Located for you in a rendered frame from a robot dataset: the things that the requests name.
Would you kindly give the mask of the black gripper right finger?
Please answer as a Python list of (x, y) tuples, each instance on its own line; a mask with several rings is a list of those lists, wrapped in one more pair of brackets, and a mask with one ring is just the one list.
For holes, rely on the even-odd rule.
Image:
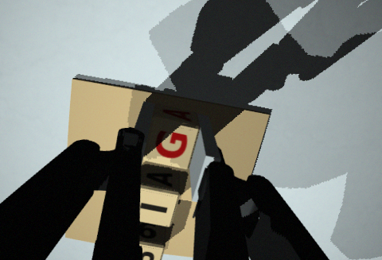
[(234, 176), (209, 117), (197, 116), (201, 129), (189, 166), (197, 202), (193, 260), (329, 260), (268, 179)]

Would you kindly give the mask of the tan square mat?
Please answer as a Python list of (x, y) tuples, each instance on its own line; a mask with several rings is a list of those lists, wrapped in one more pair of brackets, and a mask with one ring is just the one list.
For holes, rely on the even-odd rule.
[[(75, 141), (87, 139), (98, 143), (102, 151), (115, 149), (119, 130), (134, 128), (143, 102), (207, 115), (225, 164), (231, 166), (235, 177), (242, 180), (247, 180), (251, 175), (266, 129), (268, 113), (91, 80), (72, 79), (68, 146)], [(142, 165), (180, 174), (181, 195), (172, 225), (166, 227), (163, 254), (192, 258), (195, 226), (195, 218), (192, 216), (197, 202), (192, 201), (189, 169), (144, 159)], [(92, 198), (65, 232), (65, 238), (96, 242), (105, 192), (94, 191)]]

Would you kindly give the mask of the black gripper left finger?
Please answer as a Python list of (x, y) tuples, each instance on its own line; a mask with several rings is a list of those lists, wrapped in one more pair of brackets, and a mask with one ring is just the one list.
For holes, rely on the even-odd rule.
[(141, 167), (154, 105), (143, 102), (115, 149), (75, 141), (0, 203), (0, 260), (45, 260), (94, 191), (106, 194), (92, 260), (142, 260)]

